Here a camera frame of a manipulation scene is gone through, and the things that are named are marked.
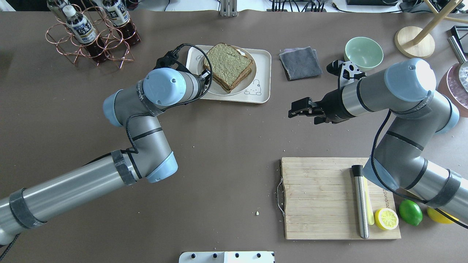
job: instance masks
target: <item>cartoon bunny drawing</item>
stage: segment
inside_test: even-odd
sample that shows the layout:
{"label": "cartoon bunny drawing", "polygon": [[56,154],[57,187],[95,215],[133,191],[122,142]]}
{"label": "cartoon bunny drawing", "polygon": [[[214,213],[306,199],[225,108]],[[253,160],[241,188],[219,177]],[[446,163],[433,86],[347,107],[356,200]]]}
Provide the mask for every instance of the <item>cartoon bunny drawing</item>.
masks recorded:
{"label": "cartoon bunny drawing", "polygon": [[244,94],[246,95],[261,95],[262,94],[262,87],[260,86],[259,80],[254,80],[253,85],[250,85],[245,91]]}

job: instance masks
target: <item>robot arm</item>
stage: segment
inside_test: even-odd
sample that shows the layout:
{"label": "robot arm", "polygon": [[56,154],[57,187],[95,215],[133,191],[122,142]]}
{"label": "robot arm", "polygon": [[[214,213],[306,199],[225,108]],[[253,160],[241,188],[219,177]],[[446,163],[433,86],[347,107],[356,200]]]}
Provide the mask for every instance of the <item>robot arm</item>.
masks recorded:
{"label": "robot arm", "polygon": [[[104,101],[105,116],[125,126],[132,148],[116,150],[74,171],[0,200],[0,245],[15,235],[93,199],[146,177],[157,182],[177,171],[177,162],[156,116],[203,96],[211,73],[191,74],[170,51],[143,80]],[[177,70],[165,66],[179,64]]]}
{"label": "robot arm", "polygon": [[468,181],[420,156],[434,134],[447,132],[459,119],[457,108],[435,90],[436,79],[429,64],[413,58],[350,81],[358,74],[355,65],[346,62],[337,90],[318,102],[310,98],[293,102],[289,117],[314,116],[315,124],[335,124],[390,109],[396,118],[374,153],[375,168],[383,184],[370,159],[364,168],[365,177],[382,188],[404,188],[428,206],[468,222]]}

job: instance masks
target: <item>brown table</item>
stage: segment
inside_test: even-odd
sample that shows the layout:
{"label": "brown table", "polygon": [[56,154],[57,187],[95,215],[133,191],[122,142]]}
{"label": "brown table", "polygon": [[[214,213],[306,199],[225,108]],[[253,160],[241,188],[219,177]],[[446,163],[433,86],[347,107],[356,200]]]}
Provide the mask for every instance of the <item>brown table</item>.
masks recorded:
{"label": "brown table", "polygon": [[[400,240],[286,240],[275,200],[281,157],[367,157],[386,114],[337,125],[288,119],[292,101],[321,99],[336,88],[336,77],[324,72],[287,81],[280,50],[311,46],[325,70],[342,56],[348,39],[367,36],[384,50],[376,72],[406,59],[393,44],[395,32],[423,27],[431,15],[243,11],[222,19],[215,11],[138,11],[132,17],[142,42],[132,49],[136,60],[118,71],[111,63],[75,67],[58,55],[44,38],[54,23],[51,13],[0,13],[2,198],[129,147],[124,129],[104,117],[102,102],[143,78],[180,43],[267,50],[269,101],[200,100],[168,110],[160,121],[179,164],[176,174],[155,184],[141,180],[24,232],[6,262],[175,263],[183,251],[212,250],[273,250],[279,263],[466,261],[468,232],[427,215],[418,227],[401,223]],[[443,21],[432,32],[436,50],[427,61],[438,81],[456,62],[446,40],[452,26]],[[468,175],[467,128],[461,119],[449,133],[435,136],[424,157]]]}

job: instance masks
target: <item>bottle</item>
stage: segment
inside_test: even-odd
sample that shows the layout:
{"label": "bottle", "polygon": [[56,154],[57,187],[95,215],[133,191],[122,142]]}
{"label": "bottle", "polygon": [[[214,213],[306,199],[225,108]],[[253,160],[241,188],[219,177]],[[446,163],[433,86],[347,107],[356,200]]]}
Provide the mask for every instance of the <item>bottle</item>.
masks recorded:
{"label": "bottle", "polygon": [[104,62],[107,60],[104,54],[104,42],[98,37],[96,29],[89,22],[88,18],[77,13],[73,6],[63,7],[63,12],[66,15],[66,25],[73,32],[75,38],[88,51],[91,58],[96,62]]}
{"label": "bottle", "polygon": [[69,5],[68,0],[47,0],[47,7],[63,23],[66,22],[66,16],[62,11],[64,6]]}
{"label": "bottle", "polygon": [[104,6],[104,10],[106,10],[109,20],[114,24],[116,29],[122,32],[121,37],[130,46],[140,42],[138,32],[136,32],[133,23],[130,22],[130,14],[128,14],[121,0],[103,0],[102,5]]}

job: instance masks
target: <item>gray cloth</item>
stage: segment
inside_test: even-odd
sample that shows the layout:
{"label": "gray cloth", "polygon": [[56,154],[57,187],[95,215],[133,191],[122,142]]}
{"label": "gray cloth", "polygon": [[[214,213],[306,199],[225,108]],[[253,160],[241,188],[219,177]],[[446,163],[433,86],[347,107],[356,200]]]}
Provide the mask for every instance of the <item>gray cloth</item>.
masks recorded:
{"label": "gray cloth", "polygon": [[285,49],[279,55],[289,80],[314,77],[322,74],[317,51],[311,47]]}

